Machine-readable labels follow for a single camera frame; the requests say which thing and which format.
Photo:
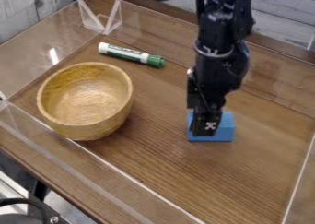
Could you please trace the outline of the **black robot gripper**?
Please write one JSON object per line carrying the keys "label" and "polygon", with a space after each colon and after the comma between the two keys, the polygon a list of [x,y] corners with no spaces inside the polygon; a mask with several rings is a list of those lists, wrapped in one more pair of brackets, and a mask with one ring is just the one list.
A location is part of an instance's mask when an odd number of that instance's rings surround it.
{"label": "black robot gripper", "polygon": [[249,68],[250,51],[245,41],[237,42],[228,58],[197,55],[197,65],[188,72],[188,108],[194,109],[190,129],[196,136],[216,135],[226,96],[242,86]]}

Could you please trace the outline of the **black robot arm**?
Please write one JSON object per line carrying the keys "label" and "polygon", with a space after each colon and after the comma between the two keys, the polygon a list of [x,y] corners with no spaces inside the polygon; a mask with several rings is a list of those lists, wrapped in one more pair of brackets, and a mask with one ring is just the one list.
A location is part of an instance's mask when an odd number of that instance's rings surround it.
{"label": "black robot arm", "polygon": [[197,64],[188,71],[188,108],[194,136],[214,136],[228,95],[238,90],[250,68],[245,39],[256,19],[253,0],[197,0]]}

